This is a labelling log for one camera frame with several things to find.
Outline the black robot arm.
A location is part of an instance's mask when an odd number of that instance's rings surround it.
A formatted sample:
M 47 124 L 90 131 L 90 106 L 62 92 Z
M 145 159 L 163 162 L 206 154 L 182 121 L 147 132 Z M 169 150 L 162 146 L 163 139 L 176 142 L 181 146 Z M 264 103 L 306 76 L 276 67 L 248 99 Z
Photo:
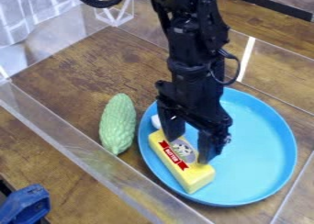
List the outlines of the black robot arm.
M 157 82 L 157 112 L 168 140 L 177 140 L 186 125 L 200 131 L 198 162 L 208 164 L 224 150 L 232 134 L 232 117 L 220 99 L 224 94 L 224 50 L 229 26 L 217 0 L 151 0 L 169 40 L 168 60 L 173 79 Z

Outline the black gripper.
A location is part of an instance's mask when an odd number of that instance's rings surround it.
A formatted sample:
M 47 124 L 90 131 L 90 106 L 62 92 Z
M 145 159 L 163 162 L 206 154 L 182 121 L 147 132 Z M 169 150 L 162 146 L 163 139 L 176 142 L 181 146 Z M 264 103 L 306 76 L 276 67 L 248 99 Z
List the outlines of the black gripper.
M 177 140 L 189 123 L 200 130 L 198 163 L 208 164 L 232 142 L 232 117 L 220 100 L 224 94 L 221 62 L 189 66 L 168 60 L 173 80 L 158 81 L 157 112 L 168 141 Z

